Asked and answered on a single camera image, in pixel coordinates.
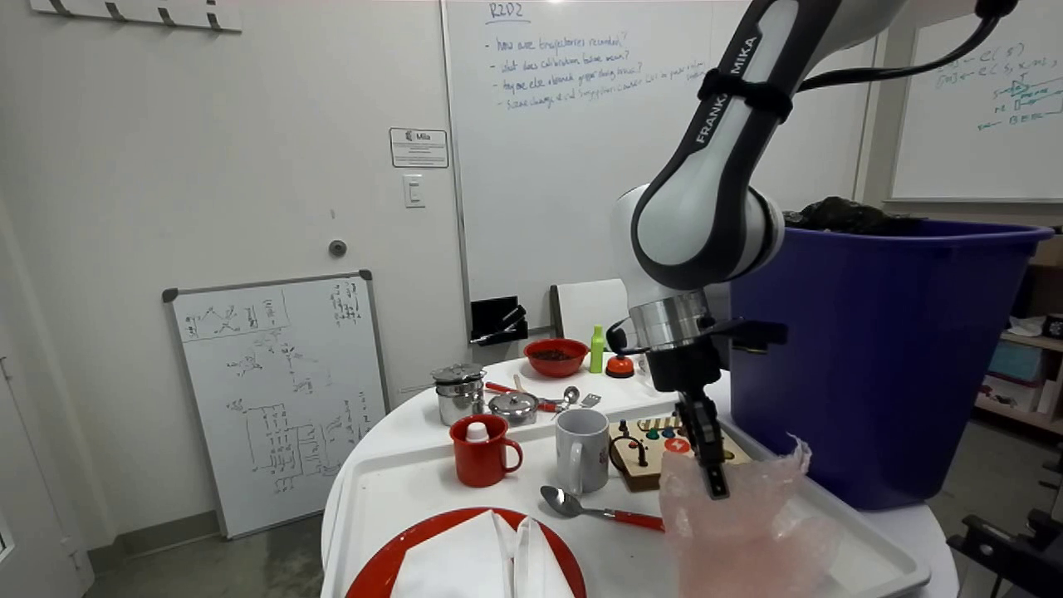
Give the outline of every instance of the shelf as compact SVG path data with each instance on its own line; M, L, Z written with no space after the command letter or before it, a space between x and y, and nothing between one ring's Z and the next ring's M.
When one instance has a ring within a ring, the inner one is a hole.
M1015 343L1016 345L1026 345L1027 347L1036 347L1039 349L1048 349L1049 352L1063 354L1063 341L1048 339L1047 337L1019 337L1005 332L1000 336L1000 339L1009 343Z
M1023 424L1041 428L1042 430L1063 434L1063 420L1053 421L1043 413L1025 413L982 397L978 397L978 400L975 401L975 407L997 415L1002 415L1010 420L1014 420L1015 422L1022 422Z

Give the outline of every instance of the brown food in bowl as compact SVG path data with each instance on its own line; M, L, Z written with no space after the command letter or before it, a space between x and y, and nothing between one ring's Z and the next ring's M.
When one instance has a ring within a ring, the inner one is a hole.
M566 360L573 359L572 356L566 355L563 352L558 352L557 349L549 349L545 352L535 352L530 354L532 358L537 360L542 360L546 362L563 362Z

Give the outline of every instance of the light switch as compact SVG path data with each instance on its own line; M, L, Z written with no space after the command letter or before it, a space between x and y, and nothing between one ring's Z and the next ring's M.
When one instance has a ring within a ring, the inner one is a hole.
M402 175L403 193L406 195L406 207L424 207L424 188L420 174Z

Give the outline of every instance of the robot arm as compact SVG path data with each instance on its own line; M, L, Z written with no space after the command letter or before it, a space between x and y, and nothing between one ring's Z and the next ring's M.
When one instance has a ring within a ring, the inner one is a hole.
M728 491L715 407L703 390L720 379L710 337L745 337L762 345L784 342L786 332L756 323L716 325L704 287L753 271L782 242L781 213L749 180L786 120L791 98L802 89L905 76L946 64L977 47L1017 0L977 0L983 27L931 65L851 69L805 81L827 55L884 30L906 2L754 0L719 69L706 78L675 154L653 182L628 191L614 208L614 253L641 351L657 390L679 393L676 411L713 498Z

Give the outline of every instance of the door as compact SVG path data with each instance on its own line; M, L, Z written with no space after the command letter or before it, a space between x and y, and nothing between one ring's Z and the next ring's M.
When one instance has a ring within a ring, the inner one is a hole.
M30 442L28 417L12 391L10 366L0 325L0 596L75 598L83 594L82 581Z

